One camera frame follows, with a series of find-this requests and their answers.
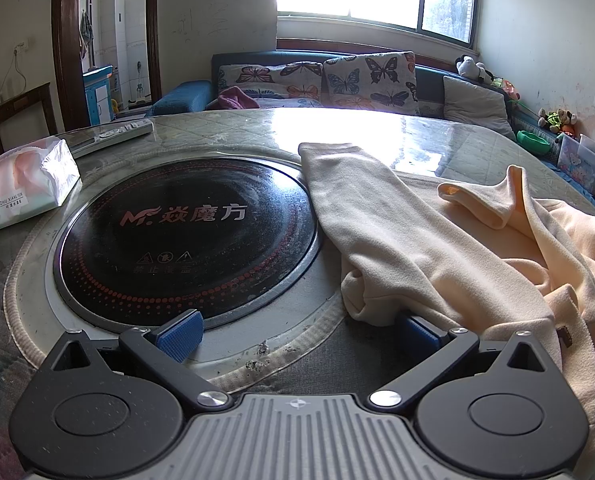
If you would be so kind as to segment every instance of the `blue gripper pad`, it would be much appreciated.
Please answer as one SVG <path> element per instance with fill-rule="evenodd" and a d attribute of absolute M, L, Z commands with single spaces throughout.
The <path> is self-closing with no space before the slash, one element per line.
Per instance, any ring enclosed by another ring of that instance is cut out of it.
<path fill-rule="evenodd" d="M 449 342 L 449 335 L 420 316 L 402 311 L 395 317 L 399 349 L 414 362 L 421 362 Z"/>
<path fill-rule="evenodd" d="M 202 314 L 190 308 L 146 334 L 146 338 L 162 352 L 181 363 L 198 347 L 203 334 Z"/>

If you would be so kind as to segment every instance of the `warning triangle icon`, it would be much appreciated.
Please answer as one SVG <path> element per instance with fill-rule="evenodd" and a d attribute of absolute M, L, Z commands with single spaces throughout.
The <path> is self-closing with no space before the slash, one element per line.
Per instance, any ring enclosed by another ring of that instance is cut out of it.
<path fill-rule="evenodd" d="M 175 260 L 175 263 L 186 263 L 186 262 L 190 262 L 192 260 L 191 255 L 189 254 L 189 251 L 185 251 L 184 254 L 182 256 L 180 256 L 177 260 Z"/>
<path fill-rule="evenodd" d="M 136 263 L 137 264 L 152 264 L 153 258 L 151 258 L 151 253 L 146 253 L 138 261 L 136 261 Z"/>

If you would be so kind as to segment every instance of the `pink tissue pack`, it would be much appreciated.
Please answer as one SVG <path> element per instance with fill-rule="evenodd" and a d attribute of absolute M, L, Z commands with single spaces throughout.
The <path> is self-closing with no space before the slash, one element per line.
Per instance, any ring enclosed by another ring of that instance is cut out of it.
<path fill-rule="evenodd" d="M 80 177 L 66 140 L 45 137 L 0 155 L 0 229 L 59 207 Z"/>

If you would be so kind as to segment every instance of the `beige sweater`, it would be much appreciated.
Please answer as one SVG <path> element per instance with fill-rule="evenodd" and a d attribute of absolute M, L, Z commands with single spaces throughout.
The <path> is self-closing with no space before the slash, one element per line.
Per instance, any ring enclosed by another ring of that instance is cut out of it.
<path fill-rule="evenodd" d="M 342 254 L 351 316 L 384 326 L 410 308 L 491 340 L 532 331 L 589 419 L 575 475 L 595 474 L 595 217 L 533 198 L 517 166 L 480 186 L 400 179 L 350 144 L 305 143 L 299 153 L 319 221 Z"/>

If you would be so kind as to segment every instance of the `butterfly print cushion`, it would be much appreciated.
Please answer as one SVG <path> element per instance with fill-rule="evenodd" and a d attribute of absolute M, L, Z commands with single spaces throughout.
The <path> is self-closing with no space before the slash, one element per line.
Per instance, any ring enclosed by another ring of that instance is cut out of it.
<path fill-rule="evenodd" d="M 335 57 L 324 77 L 332 107 L 420 115 L 412 52 Z"/>
<path fill-rule="evenodd" d="M 219 74 L 220 86 L 238 86 L 255 99 L 260 108 L 321 107 L 321 63 L 224 65 Z"/>

